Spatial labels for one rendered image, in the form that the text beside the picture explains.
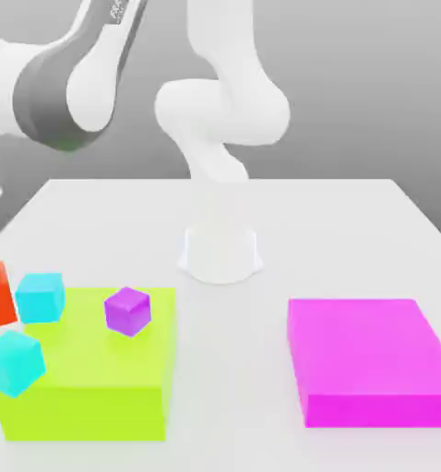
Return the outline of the small red cube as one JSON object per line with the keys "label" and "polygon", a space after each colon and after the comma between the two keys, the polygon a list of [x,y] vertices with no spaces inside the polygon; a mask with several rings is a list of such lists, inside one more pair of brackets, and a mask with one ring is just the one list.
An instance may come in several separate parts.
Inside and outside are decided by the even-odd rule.
{"label": "small red cube", "polygon": [[6,267],[4,262],[0,261],[0,326],[12,324],[17,320],[17,312],[9,286]]}

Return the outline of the small cyan cube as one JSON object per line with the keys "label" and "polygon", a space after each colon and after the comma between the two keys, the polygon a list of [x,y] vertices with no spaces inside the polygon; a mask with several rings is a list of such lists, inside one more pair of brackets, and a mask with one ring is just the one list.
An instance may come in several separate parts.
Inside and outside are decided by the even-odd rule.
{"label": "small cyan cube", "polygon": [[28,273],[15,293],[20,321],[25,324],[58,322],[66,305],[61,273]]}
{"label": "small cyan cube", "polygon": [[38,339],[15,331],[0,336],[0,393],[17,398],[45,372]]}

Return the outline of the small purple cube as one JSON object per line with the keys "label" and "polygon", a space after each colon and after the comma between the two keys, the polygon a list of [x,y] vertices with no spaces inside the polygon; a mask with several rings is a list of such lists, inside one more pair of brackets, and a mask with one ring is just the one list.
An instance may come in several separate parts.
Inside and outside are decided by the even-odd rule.
{"label": "small purple cube", "polygon": [[104,301],[107,327],[122,335],[134,337],[152,320],[150,295],[124,287]]}

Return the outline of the large yellow-green box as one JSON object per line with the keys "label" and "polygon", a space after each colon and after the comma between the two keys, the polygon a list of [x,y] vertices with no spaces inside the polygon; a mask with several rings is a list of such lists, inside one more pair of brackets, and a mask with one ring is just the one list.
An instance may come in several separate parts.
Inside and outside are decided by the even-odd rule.
{"label": "large yellow-green box", "polygon": [[177,345],[176,290],[146,288],[152,320],[134,337],[107,328],[113,288],[69,288],[57,323],[28,324],[46,372],[16,398],[0,393],[9,441],[162,441]]}

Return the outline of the large magenta box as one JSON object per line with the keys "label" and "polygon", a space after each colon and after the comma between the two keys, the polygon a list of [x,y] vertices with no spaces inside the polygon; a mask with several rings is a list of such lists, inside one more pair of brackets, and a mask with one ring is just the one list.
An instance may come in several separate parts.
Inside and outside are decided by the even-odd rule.
{"label": "large magenta box", "polygon": [[441,428],[441,341],[414,300],[291,299],[307,428]]}

